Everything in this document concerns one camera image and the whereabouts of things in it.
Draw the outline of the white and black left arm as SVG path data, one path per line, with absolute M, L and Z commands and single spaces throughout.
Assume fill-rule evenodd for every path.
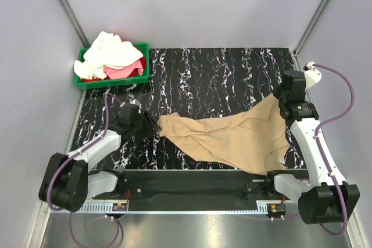
M 161 128 L 137 103 L 126 103 L 118 116 L 108 120 L 102 132 L 82 147 L 49 159 L 38 193 L 51 210 L 76 212 L 89 198 L 107 193 L 112 199 L 125 194 L 125 184 L 115 171 L 91 170 L 129 139 L 146 139 Z

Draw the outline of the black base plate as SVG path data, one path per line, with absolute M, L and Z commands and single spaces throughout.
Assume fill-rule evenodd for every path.
M 241 207 L 244 200 L 282 201 L 279 193 L 270 193 L 266 178 L 239 170 L 125 170 L 118 187 L 96 199 L 124 199 L 142 204 L 186 203 L 232 204 Z

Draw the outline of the beige t-shirt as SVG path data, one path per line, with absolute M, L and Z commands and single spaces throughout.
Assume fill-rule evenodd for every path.
M 246 112 L 194 120 L 161 116 L 160 136 L 196 161 L 226 164 L 250 174 L 285 169 L 289 149 L 278 100 L 269 95 Z

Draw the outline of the left aluminium corner post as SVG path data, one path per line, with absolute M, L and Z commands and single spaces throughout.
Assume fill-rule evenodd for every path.
M 79 20 L 77 16 L 75 15 L 70 3 L 68 0 L 58 0 L 59 4 L 61 5 L 64 13 L 66 14 L 73 30 L 75 31 L 76 35 L 78 36 L 81 44 L 87 48 L 89 47 L 90 43 L 88 41 L 87 36 L 85 35 L 85 32 L 79 23 Z

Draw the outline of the right aluminium corner post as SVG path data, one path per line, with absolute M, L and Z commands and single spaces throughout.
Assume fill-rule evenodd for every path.
M 294 55 L 299 55 L 301 50 L 306 44 L 306 41 L 310 37 L 312 31 L 314 30 L 317 22 L 320 20 L 323 12 L 325 11 L 326 7 L 330 3 L 331 0 L 320 0 L 319 4 L 317 5 L 317 8 L 313 14 L 313 16 L 310 19 L 310 22 L 308 23 L 307 27 L 305 28 L 305 31 L 303 32 L 299 42 L 297 43 L 296 47 L 293 49 Z

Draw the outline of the aluminium corner post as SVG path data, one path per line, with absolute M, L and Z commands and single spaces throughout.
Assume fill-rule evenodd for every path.
M 75 31 L 76 35 L 78 36 L 81 44 L 87 48 L 89 47 L 90 43 L 88 41 L 87 36 L 85 35 L 85 32 L 79 23 L 79 20 L 77 16 L 75 15 L 70 3 L 68 0 L 58 0 L 59 4 L 61 5 L 64 13 L 66 14 L 73 30 Z
M 297 43 L 296 47 L 293 49 L 294 55 L 299 55 L 301 50 L 306 44 L 306 41 L 310 37 L 312 31 L 314 30 L 317 22 L 320 20 L 323 12 L 325 11 L 326 7 L 330 3 L 331 0 L 320 0 L 319 4 L 317 5 L 317 8 L 313 14 L 313 16 L 310 19 L 310 22 L 308 23 L 307 27 L 305 28 L 305 31 L 303 32 L 299 42 Z

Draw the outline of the white t-shirt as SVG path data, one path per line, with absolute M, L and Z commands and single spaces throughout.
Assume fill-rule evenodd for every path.
M 129 41 L 122 41 L 117 34 L 101 32 L 91 47 L 83 54 L 83 61 L 74 62 L 74 72 L 81 79 L 105 79 L 104 67 L 121 69 L 143 57 Z

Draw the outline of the green plastic bin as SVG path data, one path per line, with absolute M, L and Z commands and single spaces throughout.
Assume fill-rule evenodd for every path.
M 126 86 L 134 84 L 146 84 L 149 82 L 151 67 L 149 58 L 149 45 L 146 42 L 140 42 L 134 44 L 134 46 L 144 55 L 146 59 L 146 68 L 144 69 L 143 75 L 138 74 L 134 77 L 115 79 L 115 80 L 96 80 L 96 81 L 83 81 L 79 76 L 75 75 L 74 83 L 81 89 L 96 89 L 96 88 L 107 88 L 107 87 L 117 87 Z

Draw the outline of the pink t-shirt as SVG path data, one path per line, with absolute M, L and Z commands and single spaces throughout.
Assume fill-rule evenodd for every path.
M 144 66 L 141 60 L 137 60 L 134 63 L 125 66 L 121 69 L 114 69 L 108 66 L 104 67 L 104 73 L 111 80 L 131 78 L 135 77 L 137 74 L 141 76 L 143 75 L 143 72 Z

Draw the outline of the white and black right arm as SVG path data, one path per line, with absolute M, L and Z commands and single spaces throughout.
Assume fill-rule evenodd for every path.
M 288 70 L 274 90 L 280 115 L 298 143 L 305 160 L 309 182 L 305 183 L 286 171 L 270 171 L 264 184 L 269 199 L 284 195 L 298 206 L 305 224 L 348 224 L 360 191 L 349 184 L 336 166 L 321 131 L 322 122 L 315 105 L 306 101 L 306 90 L 317 84 L 317 69 L 304 72 Z

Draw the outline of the aluminium rail frame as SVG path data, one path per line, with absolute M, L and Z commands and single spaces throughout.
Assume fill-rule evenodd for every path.
M 31 247 L 366 247 L 344 179 L 126 171 L 75 213 L 42 205 Z

